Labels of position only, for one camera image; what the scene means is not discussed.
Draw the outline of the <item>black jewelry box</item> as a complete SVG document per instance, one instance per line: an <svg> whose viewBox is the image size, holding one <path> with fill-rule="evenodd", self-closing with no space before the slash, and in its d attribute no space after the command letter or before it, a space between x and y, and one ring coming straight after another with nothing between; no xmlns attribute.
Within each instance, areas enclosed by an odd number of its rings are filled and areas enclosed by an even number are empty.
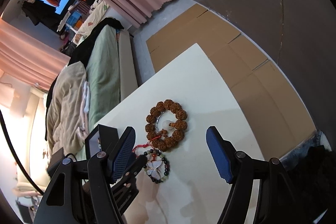
<svg viewBox="0 0 336 224"><path fill-rule="evenodd" d="M116 128L98 124L85 139L86 159L100 151L107 151L108 147L118 142L119 136Z"/></svg>

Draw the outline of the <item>thin silver bangle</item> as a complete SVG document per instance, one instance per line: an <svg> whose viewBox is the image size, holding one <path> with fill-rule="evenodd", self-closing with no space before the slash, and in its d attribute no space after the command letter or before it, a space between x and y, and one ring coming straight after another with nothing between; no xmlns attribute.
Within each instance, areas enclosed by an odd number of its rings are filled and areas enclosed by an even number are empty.
<svg viewBox="0 0 336 224"><path fill-rule="evenodd" d="M164 111L161 113L161 115L157 118L156 121L156 130L157 132L161 130L166 130L167 135L171 135L174 131L175 128L170 126L170 124L173 124L177 121L175 114L172 113L171 111Z"/></svg>

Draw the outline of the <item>white low table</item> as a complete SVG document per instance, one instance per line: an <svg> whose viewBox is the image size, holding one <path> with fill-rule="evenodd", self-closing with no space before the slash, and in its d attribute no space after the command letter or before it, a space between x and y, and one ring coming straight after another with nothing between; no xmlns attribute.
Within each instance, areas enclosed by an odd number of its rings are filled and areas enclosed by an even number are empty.
<svg viewBox="0 0 336 224"><path fill-rule="evenodd" d="M252 158L262 153L229 87L197 44L192 45L142 84L99 120L119 134L131 126L136 143L147 142L145 125L150 109L171 99L187 112L187 132L166 153L168 179L155 184L137 176L139 194L125 212L127 223L217 223L230 192L218 173L206 143L206 130L215 126L223 139Z"/></svg>

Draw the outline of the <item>beige blanket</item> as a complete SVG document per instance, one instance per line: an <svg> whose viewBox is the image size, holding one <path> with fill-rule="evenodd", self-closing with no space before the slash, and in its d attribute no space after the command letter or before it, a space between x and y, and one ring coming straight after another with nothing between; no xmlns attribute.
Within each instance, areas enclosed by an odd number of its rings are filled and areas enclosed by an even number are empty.
<svg viewBox="0 0 336 224"><path fill-rule="evenodd" d="M86 78L84 65L76 62L64 68L56 79L46 117L50 154L63 149L65 155L75 155L84 146L80 110Z"/></svg>

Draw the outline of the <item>flattened cardboard on floor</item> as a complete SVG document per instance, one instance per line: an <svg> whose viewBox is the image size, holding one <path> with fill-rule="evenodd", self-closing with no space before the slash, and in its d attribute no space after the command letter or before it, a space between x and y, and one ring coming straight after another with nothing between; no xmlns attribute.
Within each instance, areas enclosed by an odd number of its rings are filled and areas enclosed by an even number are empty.
<svg viewBox="0 0 336 224"><path fill-rule="evenodd" d="M282 157L315 132L310 114L280 69L205 7L193 5L146 43L155 71L197 43L233 93L266 159Z"/></svg>

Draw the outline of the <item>pink white plush cloth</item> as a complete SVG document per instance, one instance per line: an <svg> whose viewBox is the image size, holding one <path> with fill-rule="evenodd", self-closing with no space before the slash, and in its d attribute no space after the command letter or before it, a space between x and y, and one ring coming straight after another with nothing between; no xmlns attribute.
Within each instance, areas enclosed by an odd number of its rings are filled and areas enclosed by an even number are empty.
<svg viewBox="0 0 336 224"><path fill-rule="evenodd" d="M79 126L79 137L84 140L89 135L89 122L88 122L88 114L90 107L90 88L89 83L86 81L83 85L83 96L80 105L80 126Z"/></svg>

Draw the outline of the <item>green bed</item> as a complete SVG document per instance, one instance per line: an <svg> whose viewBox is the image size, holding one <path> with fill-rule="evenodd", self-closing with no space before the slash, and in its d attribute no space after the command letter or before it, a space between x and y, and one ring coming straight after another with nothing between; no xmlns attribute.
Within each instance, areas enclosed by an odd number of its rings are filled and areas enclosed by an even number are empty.
<svg viewBox="0 0 336 224"><path fill-rule="evenodd" d="M99 32L92 32L77 49L73 64L83 80L79 86L76 134L80 148L76 157L84 160L88 151L86 137L102 117L137 89L137 81L127 32L117 33L115 28L105 25Z"/></svg>

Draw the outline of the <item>black clothing on bed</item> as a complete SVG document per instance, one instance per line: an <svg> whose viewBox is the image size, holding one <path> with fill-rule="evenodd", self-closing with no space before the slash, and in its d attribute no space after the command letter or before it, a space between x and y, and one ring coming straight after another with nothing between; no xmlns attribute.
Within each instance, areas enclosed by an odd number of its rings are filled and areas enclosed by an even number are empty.
<svg viewBox="0 0 336 224"><path fill-rule="evenodd" d="M117 34L123 30L114 18L105 18L72 52L68 65L81 62L91 89L89 129L121 102L120 57Z"/></svg>

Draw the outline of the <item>pink curtain left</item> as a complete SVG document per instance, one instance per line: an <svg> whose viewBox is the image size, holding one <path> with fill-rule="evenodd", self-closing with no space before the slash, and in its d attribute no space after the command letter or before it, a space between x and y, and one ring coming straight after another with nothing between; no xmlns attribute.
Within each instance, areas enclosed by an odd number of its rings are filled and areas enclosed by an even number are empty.
<svg viewBox="0 0 336 224"><path fill-rule="evenodd" d="M68 64L67 55L1 20L1 70L31 86L49 90Z"/></svg>

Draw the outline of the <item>patterned cream bedding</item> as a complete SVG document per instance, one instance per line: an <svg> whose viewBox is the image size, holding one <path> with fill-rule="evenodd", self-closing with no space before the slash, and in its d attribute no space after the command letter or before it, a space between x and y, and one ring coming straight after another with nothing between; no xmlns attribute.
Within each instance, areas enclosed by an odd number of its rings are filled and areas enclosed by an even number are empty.
<svg viewBox="0 0 336 224"><path fill-rule="evenodd" d="M88 17L77 30L72 42L78 45L86 39L97 24L102 20L108 9L109 5L106 1L94 0L94 3L90 7Z"/></svg>

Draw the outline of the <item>black hanging garment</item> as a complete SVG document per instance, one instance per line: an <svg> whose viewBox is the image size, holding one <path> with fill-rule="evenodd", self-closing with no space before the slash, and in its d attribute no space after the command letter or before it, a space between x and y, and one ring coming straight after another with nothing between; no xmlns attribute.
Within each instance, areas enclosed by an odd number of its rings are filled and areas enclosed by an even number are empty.
<svg viewBox="0 0 336 224"><path fill-rule="evenodd" d="M56 7L48 5L41 0L34 3L24 1L22 11L29 17L35 26L39 23L56 32L60 23L60 15L56 13Z"/></svg>

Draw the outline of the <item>dark wooden wardrobe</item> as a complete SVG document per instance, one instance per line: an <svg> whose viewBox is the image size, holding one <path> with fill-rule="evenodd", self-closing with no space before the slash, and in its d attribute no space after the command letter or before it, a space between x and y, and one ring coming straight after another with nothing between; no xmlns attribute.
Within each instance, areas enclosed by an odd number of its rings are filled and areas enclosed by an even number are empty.
<svg viewBox="0 0 336 224"><path fill-rule="evenodd" d="M276 61L318 128L335 133L335 7L330 0L195 0Z"/></svg>

